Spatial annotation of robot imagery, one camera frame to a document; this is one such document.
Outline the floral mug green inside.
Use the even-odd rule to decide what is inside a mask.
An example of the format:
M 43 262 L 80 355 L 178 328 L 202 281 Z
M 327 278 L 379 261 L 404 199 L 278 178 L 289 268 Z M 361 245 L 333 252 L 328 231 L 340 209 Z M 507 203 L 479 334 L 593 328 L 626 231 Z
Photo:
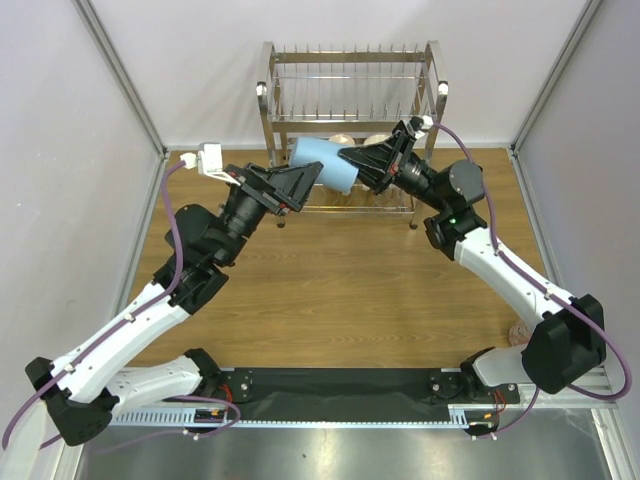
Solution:
M 371 136 L 367 137 L 364 140 L 363 146 L 369 146 L 369 145 L 382 143 L 382 142 L 387 141 L 389 138 L 390 138 L 389 134 L 374 134 L 374 135 L 371 135 Z

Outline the light blue cup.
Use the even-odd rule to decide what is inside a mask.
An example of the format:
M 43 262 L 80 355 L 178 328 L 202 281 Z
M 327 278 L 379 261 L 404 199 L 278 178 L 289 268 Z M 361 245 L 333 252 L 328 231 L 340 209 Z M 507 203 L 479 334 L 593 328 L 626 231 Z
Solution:
M 290 166 L 320 162 L 323 165 L 317 182 L 327 188 L 348 194 L 356 182 L 358 169 L 344 160 L 339 152 L 347 145 L 329 140 L 300 137 L 291 149 Z

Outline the beige mug blue red print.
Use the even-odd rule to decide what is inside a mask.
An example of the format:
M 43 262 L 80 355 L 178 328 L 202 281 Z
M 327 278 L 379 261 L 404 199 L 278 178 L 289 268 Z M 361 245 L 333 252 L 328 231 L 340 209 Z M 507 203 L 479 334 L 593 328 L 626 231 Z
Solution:
M 340 144 L 340 145 L 346 145 L 346 146 L 354 146 L 355 145 L 355 140 L 353 137 L 351 137 L 350 135 L 347 134 L 334 134 L 331 137 L 328 138 L 328 140 L 330 142 L 336 143 L 336 144 Z

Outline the pink glass mug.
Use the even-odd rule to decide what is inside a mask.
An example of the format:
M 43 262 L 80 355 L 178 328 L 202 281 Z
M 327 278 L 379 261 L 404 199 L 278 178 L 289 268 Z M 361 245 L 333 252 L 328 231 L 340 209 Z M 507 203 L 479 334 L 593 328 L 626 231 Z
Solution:
M 523 321 L 513 324 L 508 332 L 510 346 L 525 346 L 529 343 L 533 330 Z

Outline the clear plastic cup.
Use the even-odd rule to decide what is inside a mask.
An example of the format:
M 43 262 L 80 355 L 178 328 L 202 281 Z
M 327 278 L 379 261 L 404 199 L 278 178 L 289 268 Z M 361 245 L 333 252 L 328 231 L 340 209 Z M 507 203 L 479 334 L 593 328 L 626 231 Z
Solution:
M 406 194 L 396 186 L 388 187 L 384 192 L 373 197 L 373 207 L 390 211 L 408 211 L 411 201 Z

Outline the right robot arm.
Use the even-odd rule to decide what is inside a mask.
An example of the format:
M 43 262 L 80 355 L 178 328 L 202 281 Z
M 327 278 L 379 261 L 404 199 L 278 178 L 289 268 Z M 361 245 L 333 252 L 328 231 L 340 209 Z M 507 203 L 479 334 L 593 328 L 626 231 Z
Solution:
M 432 247 L 483 280 L 525 323 L 525 344 L 490 347 L 462 363 L 462 394 L 482 402 L 498 385 L 524 382 L 560 392 L 606 358 L 601 304 L 561 289 L 501 242 L 494 221 L 474 209 L 487 193 L 482 168 L 470 157 L 442 170 L 429 166 L 413 151 L 423 124 L 418 117 L 401 121 L 386 140 L 343 148 L 338 155 L 372 191 L 396 186 L 435 209 L 424 221 Z

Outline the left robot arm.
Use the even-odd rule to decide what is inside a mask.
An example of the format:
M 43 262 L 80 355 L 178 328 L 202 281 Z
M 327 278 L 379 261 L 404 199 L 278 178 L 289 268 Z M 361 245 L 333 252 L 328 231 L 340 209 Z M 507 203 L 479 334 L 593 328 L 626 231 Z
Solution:
M 69 446 L 99 435 L 111 420 L 157 401 L 214 398 L 222 372 L 202 348 L 136 371 L 123 368 L 155 339 L 193 316 L 226 284 L 232 267 L 268 214 L 298 212 L 323 166 L 229 165 L 229 195 L 220 214 L 191 204 L 169 210 L 171 257 L 122 312 L 71 352 L 38 357 L 25 368 L 59 438 Z

